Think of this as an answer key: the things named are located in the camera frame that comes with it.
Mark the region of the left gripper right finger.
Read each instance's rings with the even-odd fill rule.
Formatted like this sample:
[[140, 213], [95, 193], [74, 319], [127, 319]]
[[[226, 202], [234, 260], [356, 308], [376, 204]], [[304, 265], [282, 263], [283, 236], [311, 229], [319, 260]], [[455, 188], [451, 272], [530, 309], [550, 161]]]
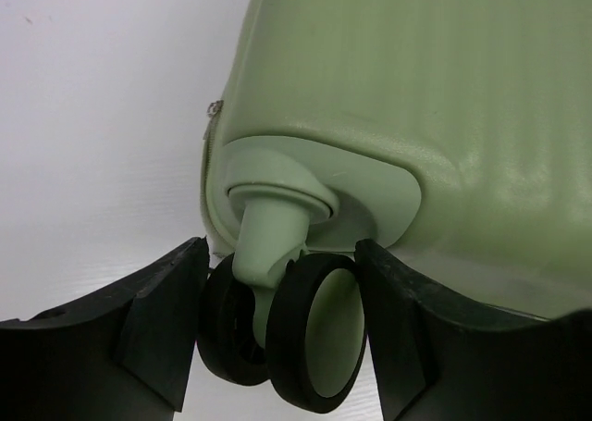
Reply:
[[480, 303], [357, 242], [387, 420], [587, 420], [591, 313], [552, 319]]

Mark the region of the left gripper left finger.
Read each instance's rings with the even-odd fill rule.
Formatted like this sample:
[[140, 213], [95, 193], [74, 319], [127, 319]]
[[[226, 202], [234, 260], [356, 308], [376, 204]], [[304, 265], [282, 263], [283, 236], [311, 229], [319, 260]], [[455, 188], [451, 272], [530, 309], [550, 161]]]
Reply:
[[188, 386], [208, 245], [1, 323], [4, 420], [171, 420]]

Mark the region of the green hard-shell suitcase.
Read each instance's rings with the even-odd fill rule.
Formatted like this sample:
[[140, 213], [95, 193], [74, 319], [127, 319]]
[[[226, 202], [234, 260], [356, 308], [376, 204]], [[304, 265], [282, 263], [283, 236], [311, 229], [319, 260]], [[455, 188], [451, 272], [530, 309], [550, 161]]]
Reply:
[[208, 114], [216, 376], [339, 407], [371, 353], [362, 240], [480, 303], [591, 313], [591, 0], [251, 0]]

